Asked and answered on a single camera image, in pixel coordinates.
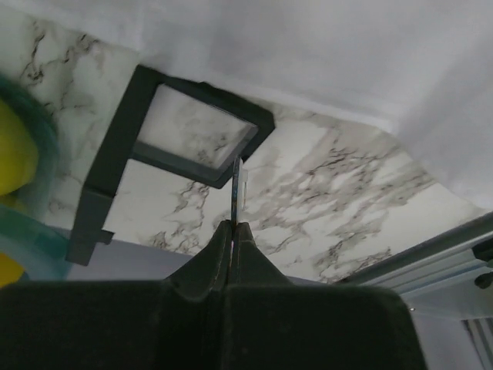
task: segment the clear plastic container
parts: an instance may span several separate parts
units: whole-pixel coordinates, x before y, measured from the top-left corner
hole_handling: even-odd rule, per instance
[[[58,161],[50,115],[0,76],[0,284],[60,280],[70,269],[68,241],[39,222]]]
[[[41,219],[59,161],[50,115],[0,77],[0,205]]]

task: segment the yellow object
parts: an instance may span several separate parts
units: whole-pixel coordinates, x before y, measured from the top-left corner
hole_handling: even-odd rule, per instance
[[[24,274],[20,264],[12,260],[7,254],[0,253],[0,288],[15,283]]]
[[[4,195],[0,197],[0,204],[12,208],[13,210],[17,210],[21,214],[28,214],[28,208],[13,195]]]
[[[38,156],[38,148],[24,123],[0,100],[0,196],[34,179]]]

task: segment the metal bar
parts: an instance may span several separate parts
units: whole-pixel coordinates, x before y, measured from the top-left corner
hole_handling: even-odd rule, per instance
[[[487,347],[484,337],[482,335],[482,329],[477,320],[467,320],[469,324],[469,330],[472,335],[472,341],[476,347],[481,363],[485,367],[485,370],[493,370],[493,364],[491,363],[491,350]]]
[[[475,245],[474,240],[487,237],[489,234],[493,234],[493,212],[419,243],[385,261],[367,267],[346,277],[340,283],[363,284],[458,245],[471,243],[470,247],[473,247]]]

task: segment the white cloth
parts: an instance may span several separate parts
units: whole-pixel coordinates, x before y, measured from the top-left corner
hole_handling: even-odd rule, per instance
[[[489,0],[0,0],[170,75],[377,126],[493,208]]]

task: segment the black screw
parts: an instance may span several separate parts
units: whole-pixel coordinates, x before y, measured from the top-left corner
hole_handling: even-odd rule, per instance
[[[475,279],[475,285],[480,289],[489,288],[489,286],[493,283],[493,272],[489,272],[487,274],[479,275]]]

